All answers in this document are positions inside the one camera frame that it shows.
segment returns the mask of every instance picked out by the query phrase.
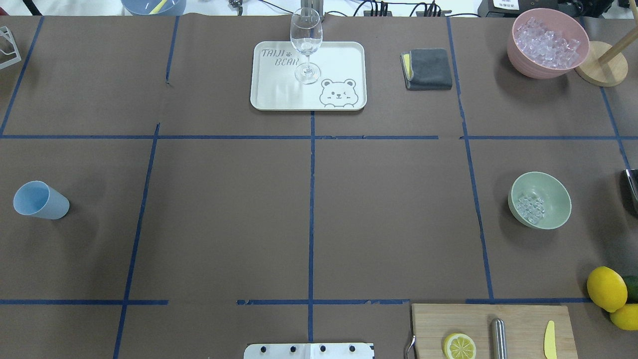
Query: lemon slice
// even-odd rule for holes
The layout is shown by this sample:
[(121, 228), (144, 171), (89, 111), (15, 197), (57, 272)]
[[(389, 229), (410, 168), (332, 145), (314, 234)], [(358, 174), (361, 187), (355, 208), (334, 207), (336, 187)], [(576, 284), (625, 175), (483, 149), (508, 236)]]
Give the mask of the lemon slice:
[(467, 335), (453, 333), (445, 338), (443, 353), (447, 359), (474, 359), (477, 355), (477, 346)]

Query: mint green bowl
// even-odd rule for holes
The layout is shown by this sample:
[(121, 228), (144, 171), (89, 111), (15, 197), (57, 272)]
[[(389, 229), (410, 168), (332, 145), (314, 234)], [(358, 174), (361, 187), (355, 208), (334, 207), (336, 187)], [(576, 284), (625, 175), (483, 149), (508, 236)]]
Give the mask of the mint green bowl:
[[(533, 223), (516, 208), (522, 197), (541, 198), (544, 216)], [(567, 189), (556, 178), (543, 172), (527, 172), (518, 177), (507, 199), (510, 211), (522, 224), (537, 229), (556, 229), (565, 224), (572, 214), (572, 200)]]

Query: wooden stand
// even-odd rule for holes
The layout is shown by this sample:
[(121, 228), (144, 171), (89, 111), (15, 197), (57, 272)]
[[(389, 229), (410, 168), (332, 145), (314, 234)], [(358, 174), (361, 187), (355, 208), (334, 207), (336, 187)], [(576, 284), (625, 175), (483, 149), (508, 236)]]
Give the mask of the wooden stand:
[[(638, 23), (638, 10), (636, 9), (635, 0), (629, 3), (634, 13), (634, 18)], [(609, 45), (605, 42), (591, 41), (590, 53), (581, 66), (576, 68), (576, 72), (589, 83), (602, 87), (611, 87), (618, 85), (627, 77), (628, 65), (627, 59), (621, 54), (621, 51), (630, 43), (638, 38), (638, 26), (631, 30), (615, 45)]]

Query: glass base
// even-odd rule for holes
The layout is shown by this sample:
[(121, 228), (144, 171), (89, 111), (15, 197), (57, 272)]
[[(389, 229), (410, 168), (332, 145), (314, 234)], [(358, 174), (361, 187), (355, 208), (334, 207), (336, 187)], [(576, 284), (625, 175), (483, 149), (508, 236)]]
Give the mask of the glass base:
[(314, 84), (321, 76), (321, 70), (319, 70), (319, 66), (316, 64), (303, 63), (295, 69), (295, 77), (302, 84)]

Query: green bowl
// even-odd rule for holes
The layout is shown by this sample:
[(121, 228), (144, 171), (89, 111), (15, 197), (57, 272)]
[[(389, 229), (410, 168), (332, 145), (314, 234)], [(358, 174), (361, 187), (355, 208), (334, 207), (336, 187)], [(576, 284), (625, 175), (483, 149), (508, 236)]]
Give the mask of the green bowl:
[[(532, 213), (538, 214), (544, 209), (542, 218), (531, 218), (533, 214), (526, 214), (524, 208), (521, 208), (525, 205), (524, 202), (535, 202), (540, 206), (532, 210), (535, 211)], [(572, 200), (565, 186), (543, 172), (527, 172), (520, 175), (512, 185), (507, 204), (516, 219), (528, 227), (537, 229), (559, 228), (572, 214)]]

